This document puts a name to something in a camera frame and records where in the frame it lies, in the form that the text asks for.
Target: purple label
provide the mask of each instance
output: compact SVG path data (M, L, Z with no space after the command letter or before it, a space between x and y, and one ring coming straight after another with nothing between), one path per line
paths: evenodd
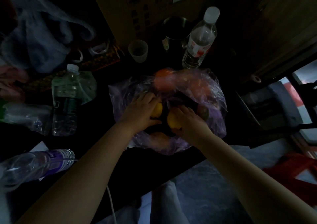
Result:
M45 151L45 153L48 154L48 162L51 162L51 161L56 161L56 162L50 163L48 171L42 177L52 175L61 171L64 167L64 162L65 162L63 160L65 157L58 150L48 150L48 151Z

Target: translucent cup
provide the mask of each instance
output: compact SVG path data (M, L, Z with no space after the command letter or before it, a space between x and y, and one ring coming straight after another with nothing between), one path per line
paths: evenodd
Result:
M143 63L147 58L149 47L143 40L135 40L129 44L129 53L137 63Z

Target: hand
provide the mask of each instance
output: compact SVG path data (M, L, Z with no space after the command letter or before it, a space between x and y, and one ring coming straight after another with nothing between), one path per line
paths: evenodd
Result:
M160 97L148 92L143 93L139 98L134 98L125 112L121 116L119 123L131 130L131 134L145 130L149 126L161 124L160 120L150 119L151 113L158 102L162 102Z
M172 129L172 132L183 138L189 144L200 148L206 138L210 139L215 137L206 122L196 115L191 108L181 105L174 109L174 114L182 126L182 129Z

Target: pink plastic bag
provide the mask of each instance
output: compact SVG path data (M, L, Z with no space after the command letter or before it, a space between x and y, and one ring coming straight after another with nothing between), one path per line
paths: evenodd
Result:
M133 97L145 91L151 91L161 97L163 113L159 119L163 124L137 133L130 142L131 147L151 148L165 155L188 149L190 145L173 134L166 121L169 109L181 104L191 107L202 117L215 135L220 138L226 135L224 124L224 116L227 113L226 101L216 76L210 70L164 69L157 72L156 77L131 77L109 86L116 122Z

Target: plastic bottle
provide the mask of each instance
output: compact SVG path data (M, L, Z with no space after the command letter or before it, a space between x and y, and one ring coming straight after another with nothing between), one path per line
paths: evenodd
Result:
M72 160L62 159L75 159L75 154L72 150L60 149L16 155L0 163L0 186L14 186L22 181L36 180L67 170L74 163ZM50 161L52 162L35 171L38 167ZM34 173L25 180L26 176L32 171Z
M205 12L204 20L192 29L183 57L183 68L197 68L201 65L217 37L215 24L219 15L218 8L209 7Z
M31 131L47 135L52 126L52 106L29 105L0 100L0 122L23 125Z
M68 64L67 74L61 79L59 86L53 90L52 134L55 136L70 136L76 132L77 110L82 101L78 69L77 65Z

